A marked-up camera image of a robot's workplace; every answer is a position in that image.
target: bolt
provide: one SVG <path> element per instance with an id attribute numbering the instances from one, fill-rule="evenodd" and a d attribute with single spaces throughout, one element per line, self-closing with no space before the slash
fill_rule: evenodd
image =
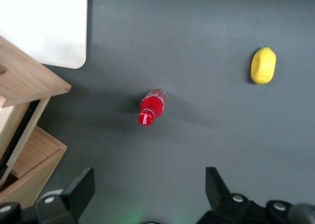
<path id="1" fill-rule="evenodd" d="M 5 213 L 7 211 L 9 211 L 12 207 L 10 205 L 6 205 L 2 208 L 0 208 L 0 213 Z"/>
<path id="2" fill-rule="evenodd" d="M 234 200 L 235 202 L 239 202 L 239 203 L 241 203 L 241 202 L 244 201 L 243 197 L 241 197 L 239 194 L 235 194 L 235 195 L 233 196 L 233 200 Z"/>
<path id="3" fill-rule="evenodd" d="M 279 202 L 274 203 L 274 208 L 278 209 L 279 211 L 285 211 L 286 210 L 286 207 L 284 206 L 284 204 L 279 203 Z"/>
<path id="4" fill-rule="evenodd" d="M 54 201 L 54 199 L 55 199 L 55 197 L 51 196 L 51 197 L 49 197 L 49 198 L 46 198 L 46 199 L 44 200 L 44 202 L 45 202 L 45 203 L 51 203 L 52 201 Z"/>

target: bottle cap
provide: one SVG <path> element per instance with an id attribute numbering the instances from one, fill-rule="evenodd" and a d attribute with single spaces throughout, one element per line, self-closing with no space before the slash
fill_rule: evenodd
<path id="1" fill-rule="evenodd" d="M 143 126 L 150 125 L 154 120 L 153 111 L 151 111 L 149 109 L 142 110 L 139 117 L 138 117 L 138 120 L 139 120 L 140 124 Z"/>

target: wooden box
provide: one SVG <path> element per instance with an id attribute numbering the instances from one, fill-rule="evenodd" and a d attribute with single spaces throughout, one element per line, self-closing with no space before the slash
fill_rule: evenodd
<path id="1" fill-rule="evenodd" d="M 66 146 L 37 127 L 50 97 L 71 86 L 0 36 L 0 202 L 33 204 Z"/>

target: yellow fruit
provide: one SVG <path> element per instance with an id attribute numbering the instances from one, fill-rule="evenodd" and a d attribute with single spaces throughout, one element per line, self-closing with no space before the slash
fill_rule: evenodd
<path id="1" fill-rule="evenodd" d="M 276 54 L 268 47 L 259 49 L 252 58 L 251 77 L 258 84 L 266 84 L 274 76 Z"/>

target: red bottle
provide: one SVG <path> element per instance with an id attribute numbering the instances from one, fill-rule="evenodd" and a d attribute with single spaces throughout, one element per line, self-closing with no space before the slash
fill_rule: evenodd
<path id="1" fill-rule="evenodd" d="M 164 106 L 167 98 L 165 89 L 154 87 L 142 99 L 140 103 L 139 122 L 143 126 L 150 125 L 153 120 L 159 117 L 164 111 Z"/>

